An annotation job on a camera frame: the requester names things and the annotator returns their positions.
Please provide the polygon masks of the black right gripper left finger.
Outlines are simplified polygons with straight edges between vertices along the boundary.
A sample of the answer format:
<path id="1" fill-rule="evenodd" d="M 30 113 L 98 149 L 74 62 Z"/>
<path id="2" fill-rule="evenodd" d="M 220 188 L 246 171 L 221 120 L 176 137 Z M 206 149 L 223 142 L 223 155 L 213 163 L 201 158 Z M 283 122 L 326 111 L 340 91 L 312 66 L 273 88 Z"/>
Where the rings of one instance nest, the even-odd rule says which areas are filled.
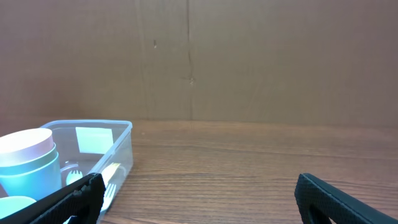
<path id="1" fill-rule="evenodd" d="M 16 213 L 1 219 L 8 224 L 96 224 L 103 206 L 105 185 L 100 173 L 91 173 Z"/>

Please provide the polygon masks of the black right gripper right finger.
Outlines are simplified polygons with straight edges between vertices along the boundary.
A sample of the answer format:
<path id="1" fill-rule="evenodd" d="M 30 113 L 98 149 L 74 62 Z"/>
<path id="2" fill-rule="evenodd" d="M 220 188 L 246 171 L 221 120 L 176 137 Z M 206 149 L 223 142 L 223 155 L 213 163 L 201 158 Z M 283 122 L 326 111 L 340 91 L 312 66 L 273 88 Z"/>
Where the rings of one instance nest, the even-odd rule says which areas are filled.
<path id="1" fill-rule="evenodd" d="M 300 174 L 294 196 L 305 224 L 397 224 L 397 220 L 309 173 Z"/>

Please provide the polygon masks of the white spoon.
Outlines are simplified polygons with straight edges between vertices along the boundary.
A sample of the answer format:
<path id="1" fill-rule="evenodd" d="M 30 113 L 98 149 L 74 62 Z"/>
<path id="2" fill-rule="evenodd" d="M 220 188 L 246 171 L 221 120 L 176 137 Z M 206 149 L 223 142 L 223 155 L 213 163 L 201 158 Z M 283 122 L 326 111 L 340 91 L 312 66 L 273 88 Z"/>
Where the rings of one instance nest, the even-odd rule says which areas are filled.
<path id="1" fill-rule="evenodd" d="M 66 185 L 70 185 L 83 177 L 83 173 L 79 170 L 71 170 L 66 177 Z"/>

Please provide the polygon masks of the white fork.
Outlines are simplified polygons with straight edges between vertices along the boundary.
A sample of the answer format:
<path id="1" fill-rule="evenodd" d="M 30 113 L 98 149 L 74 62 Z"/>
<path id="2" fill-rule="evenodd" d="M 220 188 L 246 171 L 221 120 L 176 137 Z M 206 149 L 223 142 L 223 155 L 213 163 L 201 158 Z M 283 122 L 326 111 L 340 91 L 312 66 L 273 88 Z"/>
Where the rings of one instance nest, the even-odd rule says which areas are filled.
<path id="1" fill-rule="evenodd" d="M 107 211 L 109 206 L 111 205 L 111 202 L 113 201 L 114 195 L 116 193 L 116 184 L 108 184 L 104 193 L 104 198 L 103 198 L 103 205 L 101 207 L 101 212 Z"/>

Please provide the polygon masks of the yellow fork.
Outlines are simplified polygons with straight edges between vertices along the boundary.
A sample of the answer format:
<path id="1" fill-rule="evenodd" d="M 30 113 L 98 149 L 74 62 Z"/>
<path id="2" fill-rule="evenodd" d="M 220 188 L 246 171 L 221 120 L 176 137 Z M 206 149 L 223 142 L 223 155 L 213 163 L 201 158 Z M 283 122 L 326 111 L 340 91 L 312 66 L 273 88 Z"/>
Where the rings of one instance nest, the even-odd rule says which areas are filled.
<path id="1" fill-rule="evenodd" d="M 113 162 L 102 170 L 101 175 L 105 186 L 108 185 L 109 181 L 111 180 L 112 176 L 115 174 L 119 166 L 120 163 Z"/>

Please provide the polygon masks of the blue cup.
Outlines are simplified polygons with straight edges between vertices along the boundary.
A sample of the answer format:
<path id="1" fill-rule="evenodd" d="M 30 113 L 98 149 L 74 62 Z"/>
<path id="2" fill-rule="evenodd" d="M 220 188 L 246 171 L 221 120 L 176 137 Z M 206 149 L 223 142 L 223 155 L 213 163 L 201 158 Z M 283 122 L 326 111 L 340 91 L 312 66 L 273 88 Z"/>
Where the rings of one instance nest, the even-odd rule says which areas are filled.
<path id="1" fill-rule="evenodd" d="M 62 188 L 59 156 L 48 164 L 21 174 L 1 175 L 8 196 L 26 196 L 40 200 Z"/>

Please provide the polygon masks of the green cup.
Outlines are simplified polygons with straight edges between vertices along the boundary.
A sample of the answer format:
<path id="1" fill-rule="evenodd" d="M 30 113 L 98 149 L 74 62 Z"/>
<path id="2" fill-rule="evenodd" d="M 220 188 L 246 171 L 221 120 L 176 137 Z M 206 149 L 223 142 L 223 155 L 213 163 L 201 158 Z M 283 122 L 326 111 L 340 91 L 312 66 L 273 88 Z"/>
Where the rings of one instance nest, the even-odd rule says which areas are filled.
<path id="1" fill-rule="evenodd" d="M 53 161 L 56 158 L 57 154 L 57 145 L 54 144 L 52 150 L 44 154 L 43 156 L 37 157 L 36 159 L 32 159 L 18 165 L 1 167 L 1 175 L 19 175 L 39 169 Z"/>

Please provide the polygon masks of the white cup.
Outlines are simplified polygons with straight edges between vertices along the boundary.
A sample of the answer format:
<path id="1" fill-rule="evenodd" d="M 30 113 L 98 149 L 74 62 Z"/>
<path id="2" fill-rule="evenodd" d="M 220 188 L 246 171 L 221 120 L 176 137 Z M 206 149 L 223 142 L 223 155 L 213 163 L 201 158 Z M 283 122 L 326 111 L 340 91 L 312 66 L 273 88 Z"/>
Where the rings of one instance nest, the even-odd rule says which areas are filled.
<path id="1" fill-rule="evenodd" d="M 15 166 L 41 157 L 53 149 L 52 130 L 26 129 L 1 137 L 1 166 Z"/>

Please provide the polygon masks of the teal bowl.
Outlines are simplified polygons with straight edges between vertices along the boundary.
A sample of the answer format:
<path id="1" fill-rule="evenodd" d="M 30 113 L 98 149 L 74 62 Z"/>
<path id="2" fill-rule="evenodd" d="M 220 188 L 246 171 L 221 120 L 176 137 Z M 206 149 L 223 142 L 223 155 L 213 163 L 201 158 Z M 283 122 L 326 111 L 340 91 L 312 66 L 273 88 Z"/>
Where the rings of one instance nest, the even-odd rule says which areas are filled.
<path id="1" fill-rule="evenodd" d="M 0 219 L 8 217 L 33 203 L 36 203 L 36 200 L 26 196 L 3 197 L 0 199 Z"/>

